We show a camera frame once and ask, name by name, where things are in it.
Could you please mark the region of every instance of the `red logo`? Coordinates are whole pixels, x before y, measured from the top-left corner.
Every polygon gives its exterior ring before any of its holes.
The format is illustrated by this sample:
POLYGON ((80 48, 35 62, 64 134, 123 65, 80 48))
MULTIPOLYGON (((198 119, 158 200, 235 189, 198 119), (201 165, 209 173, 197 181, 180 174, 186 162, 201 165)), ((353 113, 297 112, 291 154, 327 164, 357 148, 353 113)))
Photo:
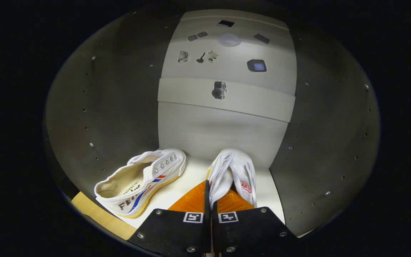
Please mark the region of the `red logo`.
POLYGON ((240 184, 242 185, 242 188, 247 190, 249 193, 252 193, 252 188, 250 185, 248 185, 247 182, 241 181, 240 184))

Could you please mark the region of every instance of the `white sneaker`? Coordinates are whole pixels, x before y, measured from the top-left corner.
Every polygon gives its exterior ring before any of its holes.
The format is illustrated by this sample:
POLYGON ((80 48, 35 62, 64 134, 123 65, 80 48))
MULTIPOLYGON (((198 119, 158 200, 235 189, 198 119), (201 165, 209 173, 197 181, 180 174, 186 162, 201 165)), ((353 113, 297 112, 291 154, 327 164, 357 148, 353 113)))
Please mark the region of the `white sneaker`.
POLYGON ((142 153, 97 183, 96 197, 119 216, 136 218, 153 193, 180 177, 185 165, 185 153, 179 149, 142 153))
POLYGON ((241 150, 224 149, 209 166, 210 208, 230 189, 234 180, 237 193, 256 208, 256 174, 250 157, 241 150))

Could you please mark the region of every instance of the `curved gray wall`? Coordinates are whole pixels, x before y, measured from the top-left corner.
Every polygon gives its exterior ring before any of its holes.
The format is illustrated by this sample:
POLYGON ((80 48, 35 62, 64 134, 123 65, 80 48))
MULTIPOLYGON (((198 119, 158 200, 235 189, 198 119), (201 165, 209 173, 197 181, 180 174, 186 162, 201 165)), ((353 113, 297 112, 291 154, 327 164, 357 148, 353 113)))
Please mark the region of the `curved gray wall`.
POLYGON ((148 6, 100 29, 72 53, 50 89, 46 125, 53 152, 97 205, 97 182, 132 156, 158 148, 158 83, 181 18, 170 7, 148 6))
POLYGON ((290 33, 296 102, 270 171, 286 225, 299 235, 329 221, 364 186, 378 152, 380 115, 372 84, 349 51, 313 29, 290 26, 290 33))

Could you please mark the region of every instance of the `small screen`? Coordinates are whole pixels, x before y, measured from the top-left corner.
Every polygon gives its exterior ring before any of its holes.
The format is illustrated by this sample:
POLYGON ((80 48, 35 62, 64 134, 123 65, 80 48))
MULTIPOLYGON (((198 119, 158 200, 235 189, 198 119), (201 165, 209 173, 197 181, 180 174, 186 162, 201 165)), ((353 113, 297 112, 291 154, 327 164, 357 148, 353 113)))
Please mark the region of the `small screen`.
POLYGON ((255 70, 265 70, 264 64, 254 64, 255 70))

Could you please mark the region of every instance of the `speaker grille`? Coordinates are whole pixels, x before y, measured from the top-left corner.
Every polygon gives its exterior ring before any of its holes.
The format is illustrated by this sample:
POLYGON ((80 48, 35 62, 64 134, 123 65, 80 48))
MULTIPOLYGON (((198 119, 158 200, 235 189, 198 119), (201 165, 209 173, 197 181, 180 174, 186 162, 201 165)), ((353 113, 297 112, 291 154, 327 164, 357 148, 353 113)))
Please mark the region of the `speaker grille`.
POLYGON ((223 34, 218 38, 220 45, 233 47, 238 46, 242 41, 235 34, 223 34))

